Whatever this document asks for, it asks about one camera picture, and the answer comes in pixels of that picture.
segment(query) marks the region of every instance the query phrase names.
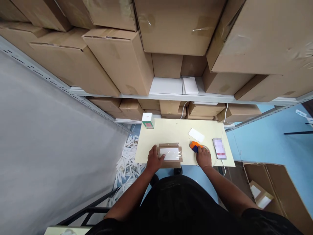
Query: table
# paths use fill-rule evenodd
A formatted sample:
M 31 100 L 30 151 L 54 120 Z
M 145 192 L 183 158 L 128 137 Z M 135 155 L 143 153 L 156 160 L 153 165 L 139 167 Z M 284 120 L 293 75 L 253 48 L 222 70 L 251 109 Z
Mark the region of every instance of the table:
M 223 123 L 207 120 L 180 120 L 156 118 L 155 128 L 146 129 L 141 125 L 135 162 L 147 163 L 148 152 L 153 145 L 161 143 L 179 143 L 182 147 L 183 162 L 182 165 L 197 165 L 195 153 L 189 147 L 191 141 L 196 141 L 188 135 L 191 128 L 199 131 L 205 136 L 204 141 L 199 143 L 209 148 L 212 157 L 212 164 L 216 161 L 216 153 L 213 146 L 213 138 L 221 138 L 223 131 L 223 144 L 227 160 L 223 160 L 224 166 L 235 167 L 235 162 L 231 153 Z M 215 166 L 223 166 L 221 160 L 217 160 Z

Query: person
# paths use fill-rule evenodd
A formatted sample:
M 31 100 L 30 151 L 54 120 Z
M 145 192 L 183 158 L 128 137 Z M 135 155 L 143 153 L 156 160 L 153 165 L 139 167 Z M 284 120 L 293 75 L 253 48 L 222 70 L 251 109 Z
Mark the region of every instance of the person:
M 194 180 L 175 169 L 158 180 L 164 155 L 149 151 L 146 169 L 86 235 L 105 234 L 302 234 L 288 219 L 262 211 L 212 167 L 211 154 L 198 147 L 196 160 L 227 208 Z M 152 188 L 140 205 L 149 185 Z

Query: floor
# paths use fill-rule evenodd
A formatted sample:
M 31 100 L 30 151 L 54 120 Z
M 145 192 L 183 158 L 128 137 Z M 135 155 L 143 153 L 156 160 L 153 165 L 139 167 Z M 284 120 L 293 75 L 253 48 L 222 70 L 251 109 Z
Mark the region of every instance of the floor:
M 260 105 L 265 112 L 273 106 Z M 309 213 L 313 216 L 313 135 L 284 135 L 285 132 L 311 131 L 306 118 L 295 111 L 307 114 L 297 105 L 227 133 L 235 161 L 264 162 L 285 165 Z M 134 127 L 139 135 L 140 125 Z M 159 178 L 172 175 L 172 169 L 160 169 Z M 198 166 L 183 165 L 183 175 L 197 181 L 217 202 L 217 194 Z

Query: white label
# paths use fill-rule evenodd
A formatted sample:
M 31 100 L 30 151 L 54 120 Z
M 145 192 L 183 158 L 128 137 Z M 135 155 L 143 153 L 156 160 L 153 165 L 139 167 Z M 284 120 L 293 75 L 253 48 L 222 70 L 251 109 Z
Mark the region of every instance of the white label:
M 179 160 L 178 148 L 160 149 L 160 156 L 165 154 L 164 160 Z
M 261 191 L 254 185 L 251 186 L 251 191 L 252 191 L 254 198 L 256 198 L 261 193 Z
M 267 196 L 264 196 L 262 200 L 258 203 L 258 207 L 264 209 L 270 202 L 271 199 L 269 199 Z

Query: white plastic pieces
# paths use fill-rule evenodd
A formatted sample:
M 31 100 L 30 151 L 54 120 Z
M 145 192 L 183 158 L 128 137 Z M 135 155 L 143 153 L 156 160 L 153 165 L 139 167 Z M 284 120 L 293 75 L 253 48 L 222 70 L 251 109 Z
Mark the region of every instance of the white plastic pieces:
M 122 157 L 116 164 L 114 189 L 119 187 L 115 195 L 109 198 L 108 207 L 112 207 L 122 194 L 135 182 L 146 167 L 146 164 L 135 163 L 139 136 L 130 135 L 122 151 Z

